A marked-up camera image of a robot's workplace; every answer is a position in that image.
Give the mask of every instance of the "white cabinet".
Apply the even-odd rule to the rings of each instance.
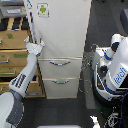
[[[38,43],[40,38],[45,42],[38,60],[47,98],[76,98],[91,0],[30,0],[30,3],[24,0],[24,3],[30,30],[35,31],[33,37]]]

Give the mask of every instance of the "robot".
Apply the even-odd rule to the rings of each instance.
[[[43,41],[39,45],[29,43],[29,37],[25,39],[25,42],[29,52],[28,64],[16,78],[10,81],[10,92],[0,95],[1,128],[16,128],[20,123],[24,112],[22,99],[25,97],[29,83],[35,75],[37,56],[44,46]]]
[[[128,34],[128,9],[122,10],[120,21]],[[110,47],[96,48],[93,69],[93,91],[106,105],[116,105],[128,90],[128,37],[114,34]]]

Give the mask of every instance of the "black joint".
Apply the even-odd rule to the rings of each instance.
[[[100,70],[103,72],[103,71],[107,71],[107,66],[106,65],[103,65],[100,67]]]
[[[119,42],[115,42],[114,44],[112,44],[111,49],[116,52],[117,48],[118,48]]]

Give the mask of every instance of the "white paper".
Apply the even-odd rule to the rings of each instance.
[[[8,13],[20,14],[20,9],[7,10]]]

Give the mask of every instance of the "sticker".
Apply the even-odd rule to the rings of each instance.
[[[13,35],[11,33],[7,34],[9,39],[13,39]]]
[[[9,70],[13,69],[13,68],[8,68]]]
[[[5,55],[1,55],[0,57],[1,57],[1,58],[5,58],[6,56],[5,56]]]
[[[13,54],[14,58],[27,58],[26,53],[21,53],[21,54]]]
[[[40,17],[49,17],[49,6],[47,3],[37,4],[38,15]]]

